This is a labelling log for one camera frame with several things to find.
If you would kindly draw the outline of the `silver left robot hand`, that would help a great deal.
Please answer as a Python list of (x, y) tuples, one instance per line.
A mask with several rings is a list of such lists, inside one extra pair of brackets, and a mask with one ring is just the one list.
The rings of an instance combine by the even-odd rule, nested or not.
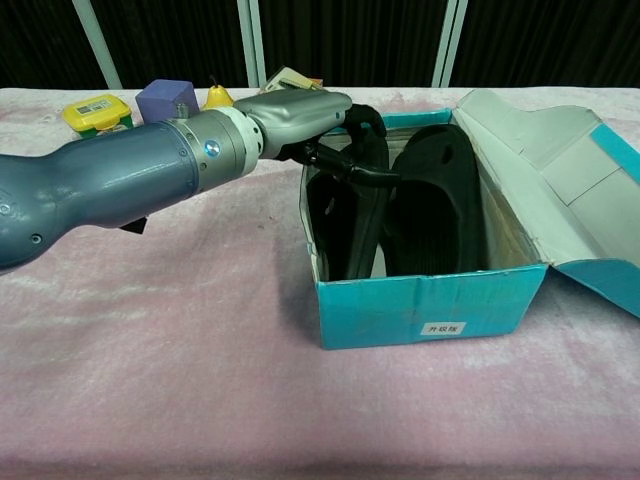
[(244, 98), (234, 107), (258, 125), (263, 159), (294, 160), (366, 187), (391, 187), (400, 181), (400, 175), (387, 168), (365, 166), (352, 155), (320, 143), (322, 136), (336, 128), (346, 130), (352, 141), (362, 140), (367, 132), (386, 138), (381, 115), (369, 105), (353, 103), (346, 94), (276, 90)]

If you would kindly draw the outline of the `black slipper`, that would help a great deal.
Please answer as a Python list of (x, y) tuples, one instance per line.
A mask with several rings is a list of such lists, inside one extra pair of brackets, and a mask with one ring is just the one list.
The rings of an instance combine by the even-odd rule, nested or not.
[(380, 237), (388, 276), (484, 270), (487, 240), (477, 162), (453, 124), (415, 133), (394, 161), (401, 182), (389, 198)]
[(306, 184), (310, 228), (323, 282), (371, 276), (390, 190), (351, 184), (328, 173)]

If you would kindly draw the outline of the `teal cardboard shoe box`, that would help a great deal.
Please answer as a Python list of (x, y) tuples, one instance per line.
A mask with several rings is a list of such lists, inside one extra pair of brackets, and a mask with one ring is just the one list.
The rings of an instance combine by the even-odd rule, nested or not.
[(395, 159), (422, 128), (453, 124), (467, 135), (479, 174), (487, 267), (388, 276), (382, 224), (370, 277), (321, 281), (306, 198), (307, 181), (321, 171), (307, 167), (300, 213), (325, 348), (511, 333), (551, 269), (640, 318), (640, 151), (593, 111), (521, 110), (480, 89), (452, 109), (383, 119), (387, 138), (366, 137), (360, 160), (395, 173)]

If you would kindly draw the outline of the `razor in yellow blister pack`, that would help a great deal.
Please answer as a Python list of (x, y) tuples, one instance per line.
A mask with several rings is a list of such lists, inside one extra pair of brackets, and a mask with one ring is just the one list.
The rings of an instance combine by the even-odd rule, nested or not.
[(324, 87), (321, 79), (306, 77), (290, 67), (283, 66), (267, 80), (260, 91), (268, 93), (289, 89), (323, 90)]

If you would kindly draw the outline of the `yellow pear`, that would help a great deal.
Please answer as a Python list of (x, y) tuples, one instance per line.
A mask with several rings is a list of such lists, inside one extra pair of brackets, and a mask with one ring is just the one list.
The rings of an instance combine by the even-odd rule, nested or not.
[(211, 110), (219, 107), (232, 107), (234, 99), (229, 94), (228, 90), (221, 85), (216, 77), (211, 74), (209, 76), (212, 85), (208, 89), (206, 101), (201, 106), (201, 110)]

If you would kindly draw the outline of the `purple foam cube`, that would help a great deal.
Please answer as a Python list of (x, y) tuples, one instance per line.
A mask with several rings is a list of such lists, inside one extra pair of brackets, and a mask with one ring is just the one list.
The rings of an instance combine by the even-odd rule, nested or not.
[(141, 90), (135, 99), (144, 124), (185, 119), (199, 112), (190, 81), (156, 79)]

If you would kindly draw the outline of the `green tub with yellow lid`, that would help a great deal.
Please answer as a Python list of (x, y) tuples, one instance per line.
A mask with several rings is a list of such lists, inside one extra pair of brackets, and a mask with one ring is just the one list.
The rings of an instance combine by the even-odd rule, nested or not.
[(66, 106), (65, 123), (81, 138), (92, 138), (134, 127), (131, 108), (112, 94), (103, 94)]

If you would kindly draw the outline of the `pink plush table cloth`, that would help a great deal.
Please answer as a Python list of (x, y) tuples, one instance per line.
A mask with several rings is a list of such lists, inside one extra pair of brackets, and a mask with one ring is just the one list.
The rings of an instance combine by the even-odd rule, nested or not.
[(640, 480), (640, 320), (549, 271), (510, 335), (324, 350), (300, 167), (0, 276), (0, 480)]

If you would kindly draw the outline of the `white partition frame post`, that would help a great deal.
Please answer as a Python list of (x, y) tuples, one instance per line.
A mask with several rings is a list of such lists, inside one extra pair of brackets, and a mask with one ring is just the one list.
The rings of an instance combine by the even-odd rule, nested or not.
[(71, 1), (107, 87), (120, 90), (122, 83), (91, 0)]
[(236, 0), (247, 81), (250, 88), (267, 80), (259, 0)]
[(432, 75), (433, 88), (448, 88), (455, 65), (468, 0), (447, 0)]

